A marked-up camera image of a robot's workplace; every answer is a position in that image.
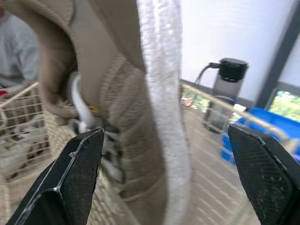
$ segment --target window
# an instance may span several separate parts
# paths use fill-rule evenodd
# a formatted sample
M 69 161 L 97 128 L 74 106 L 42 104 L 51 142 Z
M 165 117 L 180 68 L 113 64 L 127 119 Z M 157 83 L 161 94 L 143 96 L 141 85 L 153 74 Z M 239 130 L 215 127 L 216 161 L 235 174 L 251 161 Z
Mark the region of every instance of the window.
M 300 96 L 279 90 L 272 102 L 270 111 L 300 122 Z

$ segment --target person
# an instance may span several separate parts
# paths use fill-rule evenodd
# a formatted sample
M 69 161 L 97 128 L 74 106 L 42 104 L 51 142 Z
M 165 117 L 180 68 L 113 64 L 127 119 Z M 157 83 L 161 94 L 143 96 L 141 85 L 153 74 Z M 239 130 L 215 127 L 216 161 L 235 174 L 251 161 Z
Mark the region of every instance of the person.
M 23 20 L 0 7 L 0 98 L 10 98 L 28 87 L 36 81 L 38 71 L 35 34 Z

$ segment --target white wall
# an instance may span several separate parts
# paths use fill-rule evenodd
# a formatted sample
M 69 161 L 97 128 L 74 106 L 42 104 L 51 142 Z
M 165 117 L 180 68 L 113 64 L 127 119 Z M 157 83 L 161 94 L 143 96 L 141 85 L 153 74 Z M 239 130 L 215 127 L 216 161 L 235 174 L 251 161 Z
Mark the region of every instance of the white wall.
M 279 81 L 300 88 L 300 35 L 289 55 Z
M 211 61 L 237 58 L 249 69 L 239 96 L 255 101 L 293 0 L 182 0 L 182 78 L 195 81 Z M 213 87 L 215 69 L 201 85 Z

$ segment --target green foliage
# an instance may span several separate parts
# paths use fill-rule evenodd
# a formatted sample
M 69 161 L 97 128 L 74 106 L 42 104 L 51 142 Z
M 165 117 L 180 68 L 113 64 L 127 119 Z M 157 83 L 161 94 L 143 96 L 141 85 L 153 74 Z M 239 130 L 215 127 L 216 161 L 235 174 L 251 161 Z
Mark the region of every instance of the green foliage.
M 184 88 L 182 95 L 189 99 L 195 98 L 194 103 L 191 107 L 194 109 L 198 109 L 203 113 L 207 111 L 207 108 L 210 105 L 210 101 L 208 99 L 197 96 L 192 90 Z
M 270 111 L 300 122 L 300 96 L 286 91 L 278 91 Z

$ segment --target gray shirt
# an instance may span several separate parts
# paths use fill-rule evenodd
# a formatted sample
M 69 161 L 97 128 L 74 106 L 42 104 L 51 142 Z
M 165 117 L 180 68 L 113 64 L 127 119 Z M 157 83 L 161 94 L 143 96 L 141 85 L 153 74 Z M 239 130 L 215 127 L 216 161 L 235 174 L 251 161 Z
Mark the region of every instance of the gray shirt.
M 38 70 L 35 34 L 24 21 L 4 11 L 0 19 L 0 89 L 36 80 Z

